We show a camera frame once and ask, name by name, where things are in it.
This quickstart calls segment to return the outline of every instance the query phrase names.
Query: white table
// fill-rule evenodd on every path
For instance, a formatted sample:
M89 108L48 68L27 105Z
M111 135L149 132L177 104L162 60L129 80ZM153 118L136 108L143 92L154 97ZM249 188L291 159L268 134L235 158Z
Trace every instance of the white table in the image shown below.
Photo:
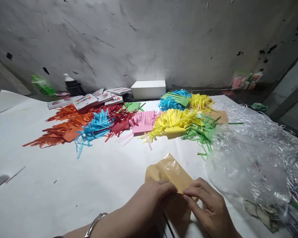
M212 98L235 103L226 96ZM91 223L100 212L123 206L144 182L146 168L168 152L193 179L202 177L210 182L204 161L197 156L200 146L180 138L159 137L159 142L152 143L153 151L136 138L125 147L117 138L106 143L106 138L100 138L92 141L92 147L84 147L78 160L74 142L24 148L22 145L39 138L43 129L60 123L45 122L56 110L48 110L46 102L10 92L1 93L0 100L0 108L8 109L0 113L0 174L13 176L26 166L0 186L0 238L49 238ZM158 101L147 102L143 109L158 110ZM241 200L225 201L243 237L291 237L286 230L272 235L244 211ZM202 237L195 223L186 237Z

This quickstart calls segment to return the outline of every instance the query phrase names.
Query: human hand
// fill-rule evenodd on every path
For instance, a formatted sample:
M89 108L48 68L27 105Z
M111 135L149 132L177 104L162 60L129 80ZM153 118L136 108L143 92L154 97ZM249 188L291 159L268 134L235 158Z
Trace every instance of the human hand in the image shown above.
M183 190L193 214L211 238L241 237L236 231L228 213L225 201L204 179L194 180ZM204 204L200 208L192 197L198 197Z
M152 218L163 212L163 199L176 192L176 187L168 180L152 179L143 184L123 207L102 218L92 237L126 238L145 231Z

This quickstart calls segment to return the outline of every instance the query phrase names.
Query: clear plastic bag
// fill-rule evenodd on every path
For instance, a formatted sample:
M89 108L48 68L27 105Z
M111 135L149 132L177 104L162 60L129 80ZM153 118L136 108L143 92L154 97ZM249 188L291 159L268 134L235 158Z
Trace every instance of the clear plastic bag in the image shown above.
M228 124L217 125L212 145L206 171L219 190L261 205L290 201L280 152L231 130Z

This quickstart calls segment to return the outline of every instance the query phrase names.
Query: glue bottle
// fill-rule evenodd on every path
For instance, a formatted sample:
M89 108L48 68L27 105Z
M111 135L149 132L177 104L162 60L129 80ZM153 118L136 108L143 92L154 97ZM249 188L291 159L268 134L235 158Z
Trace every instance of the glue bottle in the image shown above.
M65 77L65 84L66 84L66 89L70 93L71 97L74 96L85 96L86 93L82 89L80 83L78 83L76 80L72 79L68 74L63 74Z
M37 77L36 75L31 75L32 84L43 94L47 96L55 95L54 89L51 85L46 82L44 79Z

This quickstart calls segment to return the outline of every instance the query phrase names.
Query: metal bangle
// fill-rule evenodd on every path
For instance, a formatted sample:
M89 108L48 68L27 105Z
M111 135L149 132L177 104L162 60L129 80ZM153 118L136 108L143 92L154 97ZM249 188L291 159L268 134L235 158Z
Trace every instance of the metal bangle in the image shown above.
M101 213L101 214L99 214L99 215L95 218L95 220L94 220L94 221L92 222L92 224L90 225L90 227L89 227L89 229L88 229L88 231L87 231L87 233L86 233L86 235L85 235L84 238L90 238L90 235L92 234L92 231L93 231L94 227L96 226L96 224L98 223L98 221L99 221L103 216L106 216L106 215L108 215L108 213Z

